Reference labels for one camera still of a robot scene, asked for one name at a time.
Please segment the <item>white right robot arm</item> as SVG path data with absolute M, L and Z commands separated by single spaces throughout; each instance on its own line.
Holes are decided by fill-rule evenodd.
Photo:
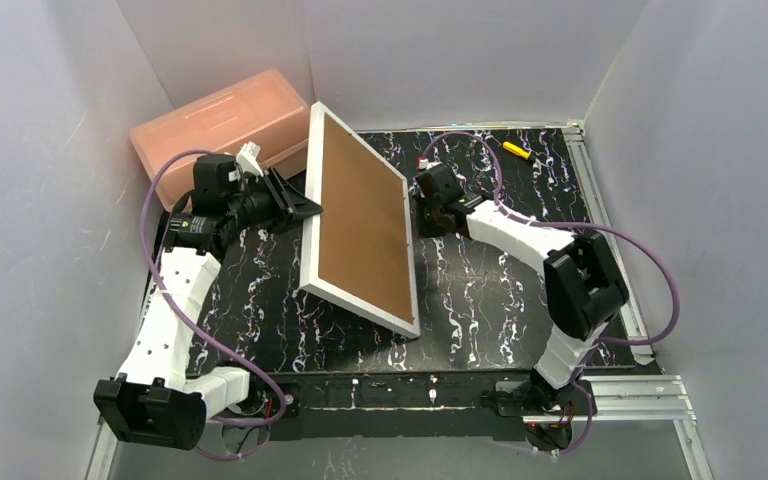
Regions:
M 487 195 L 466 192 L 452 169 L 420 160 L 415 178 L 420 234 L 457 233 L 489 244 L 531 267 L 544 281 L 553 322 L 531 388 L 558 394 L 571 384 L 588 351 L 629 300 L 629 290 L 607 239 L 518 221 Z

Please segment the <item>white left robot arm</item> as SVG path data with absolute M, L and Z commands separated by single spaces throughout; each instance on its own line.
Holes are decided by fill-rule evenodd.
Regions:
M 142 245 L 152 280 L 135 343 L 94 391 L 102 419 L 122 442 L 189 451 L 210 420 L 257 429 L 285 413 L 279 384 L 197 324 L 244 230 L 280 234 L 323 211 L 276 170 L 261 167 L 259 151 L 252 142 L 236 154 L 185 151 L 150 185 L 156 189 L 172 166 L 194 157 L 194 186 L 172 207 L 159 247 Z

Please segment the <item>white picture frame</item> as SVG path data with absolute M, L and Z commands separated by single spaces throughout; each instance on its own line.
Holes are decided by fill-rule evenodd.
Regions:
M 406 177 L 323 103 L 312 105 L 301 290 L 408 339 L 420 336 Z

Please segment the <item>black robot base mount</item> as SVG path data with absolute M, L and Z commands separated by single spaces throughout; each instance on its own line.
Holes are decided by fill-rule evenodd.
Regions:
M 597 411 L 589 382 L 552 409 L 528 404 L 526 370 L 278 373 L 290 398 L 269 429 L 273 442 L 366 438 L 488 437 L 523 441 L 532 429 L 569 434 Z

